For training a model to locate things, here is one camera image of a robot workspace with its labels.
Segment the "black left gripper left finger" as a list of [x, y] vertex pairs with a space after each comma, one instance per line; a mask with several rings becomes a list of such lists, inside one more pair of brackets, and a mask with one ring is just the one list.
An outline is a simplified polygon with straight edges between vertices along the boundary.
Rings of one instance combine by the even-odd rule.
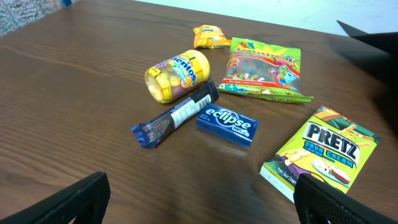
[[95, 172], [1, 220], [2, 224], [101, 224], [111, 191], [106, 173]]

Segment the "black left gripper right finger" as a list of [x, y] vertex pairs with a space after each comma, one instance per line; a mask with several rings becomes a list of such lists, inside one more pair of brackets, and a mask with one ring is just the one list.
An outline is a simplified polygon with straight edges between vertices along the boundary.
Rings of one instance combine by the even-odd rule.
[[300, 174], [294, 204], [301, 224], [397, 224], [310, 174]]

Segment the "yellow green Pretz box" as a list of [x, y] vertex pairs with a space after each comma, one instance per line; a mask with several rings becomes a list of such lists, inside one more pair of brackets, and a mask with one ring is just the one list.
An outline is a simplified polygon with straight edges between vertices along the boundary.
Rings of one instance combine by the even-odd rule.
[[323, 105], [259, 173], [289, 200], [301, 174], [347, 193], [379, 141], [372, 131]]

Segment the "green Haribo gummy bag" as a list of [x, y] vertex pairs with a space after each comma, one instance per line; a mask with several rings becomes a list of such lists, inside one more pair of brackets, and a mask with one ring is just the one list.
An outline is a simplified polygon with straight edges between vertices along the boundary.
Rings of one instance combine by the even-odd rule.
[[220, 91], [283, 103], [307, 103], [300, 91], [301, 50], [234, 37]]

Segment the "yellow Mentos gum bottle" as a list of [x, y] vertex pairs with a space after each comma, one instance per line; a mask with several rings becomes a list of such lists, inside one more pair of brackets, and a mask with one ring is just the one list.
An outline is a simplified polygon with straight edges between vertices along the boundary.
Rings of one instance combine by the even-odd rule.
[[210, 63], [197, 50], [188, 50], [147, 69], [150, 94], [159, 103], [170, 103], [209, 79]]

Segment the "black gift box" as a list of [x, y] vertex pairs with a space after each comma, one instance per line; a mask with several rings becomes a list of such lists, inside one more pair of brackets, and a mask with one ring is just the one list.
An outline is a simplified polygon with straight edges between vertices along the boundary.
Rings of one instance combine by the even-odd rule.
[[337, 20], [341, 28], [352, 38], [371, 45], [379, 50], [397, 56], [397, 32], [369, 34]]

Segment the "small orange candy packet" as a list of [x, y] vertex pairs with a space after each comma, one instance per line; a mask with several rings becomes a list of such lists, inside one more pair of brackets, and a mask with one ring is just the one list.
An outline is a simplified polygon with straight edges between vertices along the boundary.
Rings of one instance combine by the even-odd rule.
[[231, 40], [227, 39], [217, 26], [202, 25], [194, 28], [193, 32], [195, 33], [194, 48], [218, 49], [231, 46]]

